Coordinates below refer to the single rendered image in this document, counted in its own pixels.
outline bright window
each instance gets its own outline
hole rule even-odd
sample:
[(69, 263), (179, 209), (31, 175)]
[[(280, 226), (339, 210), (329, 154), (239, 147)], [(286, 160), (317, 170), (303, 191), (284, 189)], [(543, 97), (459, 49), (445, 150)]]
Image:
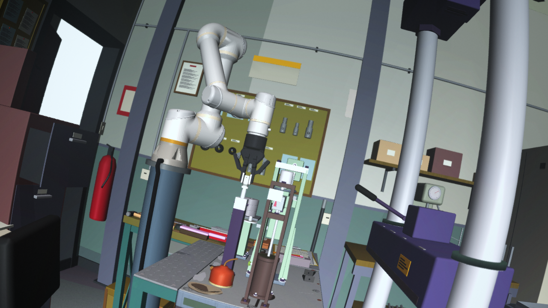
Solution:
[(45, 89), (40, 115), (80, 124), (102, 46), (61, 20), (61, 46)]

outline red fire extinguisher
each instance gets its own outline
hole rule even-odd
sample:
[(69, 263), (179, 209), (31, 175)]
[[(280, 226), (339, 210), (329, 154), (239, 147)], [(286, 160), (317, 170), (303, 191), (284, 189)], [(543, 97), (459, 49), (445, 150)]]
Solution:
[(89, 210), (89, 217), (97, 221), (106, 220), (112, 183), (114, 182), (114, 173), (116, 172), (116, 159), (112, 156), (114, 154), (114, 147), (108, 146), (109, 151), (107, 155), (103, 156), (99, 162), (95, 187), (93, 188), (92, 206)]

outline orange kettle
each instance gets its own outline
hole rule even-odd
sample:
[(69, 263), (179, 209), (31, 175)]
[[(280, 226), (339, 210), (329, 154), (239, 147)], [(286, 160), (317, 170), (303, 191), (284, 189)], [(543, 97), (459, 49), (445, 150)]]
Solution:
[(211, 274), (209, 274), (209, 283), (219, 288), (232, 288), (234, 282), (234, 271), (229, 269), (226, 264), (230, 261), (238, 259), (227, 260), (223, 265), (211, 266)]

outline white robotic arm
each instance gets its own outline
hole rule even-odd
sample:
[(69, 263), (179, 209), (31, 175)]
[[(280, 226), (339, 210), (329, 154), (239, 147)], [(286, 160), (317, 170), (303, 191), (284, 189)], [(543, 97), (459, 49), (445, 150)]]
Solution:
[(220, 112), (225, 111), (238, 118), (250, 119), (241, 151), (243, 166), (236, 154), (235, 161), (243, 174), (250, 170), (253, 177), (268, 165), (265, 162), (257, 170), (258, 163), (264, 158), (276, 98), (259, 92), (255, 99), (245, 99), (228, 91), (232, 65), (246, 53), (246, 40), (238, 33), (220, 24), (207, 24), (198, 32), (197, 45), (202, 55), (207, 84), (202, 92), (204, 105), (198, 113), (179, 109), (168, 111), (160, 143), (152, 154), (152, 160), (163, 158), (164, 164), (186, 168), (186, 148), (189, 143), (210, 148), (221, 143), (225, 128), (221, 124)]

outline kettle handle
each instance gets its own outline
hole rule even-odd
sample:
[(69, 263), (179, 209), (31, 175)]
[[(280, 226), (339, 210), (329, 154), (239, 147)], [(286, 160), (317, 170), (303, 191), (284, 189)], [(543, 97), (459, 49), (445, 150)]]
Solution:
[(230, 259), (230, 260), (226, 260), (226, 262), (223, 264), (224, 266), (226, 266), (226, 264), (230, 261), (234, 261), (234, 260), (238, 260), (238, 258), (234, 258), (234, 259)]

